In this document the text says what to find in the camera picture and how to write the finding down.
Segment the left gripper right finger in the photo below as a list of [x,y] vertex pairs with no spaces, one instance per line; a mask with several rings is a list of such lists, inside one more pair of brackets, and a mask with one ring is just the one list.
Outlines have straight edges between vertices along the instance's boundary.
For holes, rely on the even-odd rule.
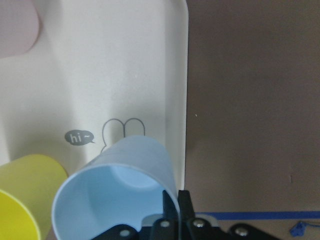
[[178,191],[178,204],[182,222],[187,222],[188,220],[195,218],[196,214],[193,208],[191,195],[188,190]]

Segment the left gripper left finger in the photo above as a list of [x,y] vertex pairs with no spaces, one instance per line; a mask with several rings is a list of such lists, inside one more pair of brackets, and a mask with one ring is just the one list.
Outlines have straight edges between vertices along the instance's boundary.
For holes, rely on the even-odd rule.
[[163,218],[166,220],[178,220],[179,215],[176,206],[166,190],[162,191]]

